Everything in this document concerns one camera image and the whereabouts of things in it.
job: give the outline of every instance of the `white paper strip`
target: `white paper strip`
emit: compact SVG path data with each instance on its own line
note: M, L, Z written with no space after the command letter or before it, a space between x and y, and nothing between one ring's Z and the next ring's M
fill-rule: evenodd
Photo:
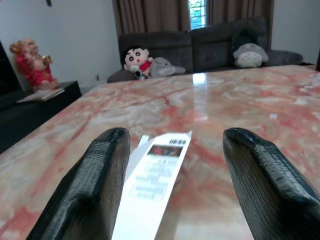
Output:
M137 165L126 172L112 240L155 239L190 140L191 132L167 133L135 149L144 155L130 156Z

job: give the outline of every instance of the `marble table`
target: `marble table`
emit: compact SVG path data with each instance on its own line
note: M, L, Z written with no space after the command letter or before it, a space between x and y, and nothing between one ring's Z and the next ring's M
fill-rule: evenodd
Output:
M320 189L320 73L243 69L99 86L0 155L0 240L22 240L56 186L101 132L193 131L157 240L253 239L222 149L223 130L273 141Z

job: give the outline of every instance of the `sofa armrest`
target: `sofa armrest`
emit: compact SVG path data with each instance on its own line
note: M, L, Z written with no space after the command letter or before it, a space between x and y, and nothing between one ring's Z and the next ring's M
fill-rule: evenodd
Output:
M290 51L269 50L266 53L269 60L265 63L264 67L299 65L304 60L300 54Z
M125 81L132 81L137 80L136 77L133 75L132 72L129 72L127 70L124 70L123 68L119 71L112 74L107 82L108 83L117 83L117 82L125 82Z

